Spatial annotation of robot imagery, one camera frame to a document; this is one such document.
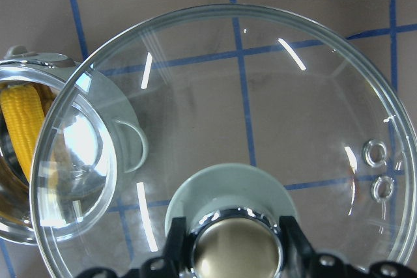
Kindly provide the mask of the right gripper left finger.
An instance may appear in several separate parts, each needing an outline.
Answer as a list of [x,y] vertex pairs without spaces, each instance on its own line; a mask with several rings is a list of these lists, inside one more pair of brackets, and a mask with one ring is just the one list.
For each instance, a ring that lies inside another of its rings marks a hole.
[[150,258],[139,268],[129,269],[121,277],[183,277],[186,272],[186,218],[174,217],[162,254]]

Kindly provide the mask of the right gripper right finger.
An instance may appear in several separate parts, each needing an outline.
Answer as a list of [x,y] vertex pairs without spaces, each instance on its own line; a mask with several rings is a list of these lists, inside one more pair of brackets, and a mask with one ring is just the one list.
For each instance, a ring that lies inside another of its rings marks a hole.
[[355,268],[332,253],[319,253],[310,244],[293,216],[280,217],[285,248],[285,269],[291,277],[416,277],[406,265],[385,260],[367,270]]

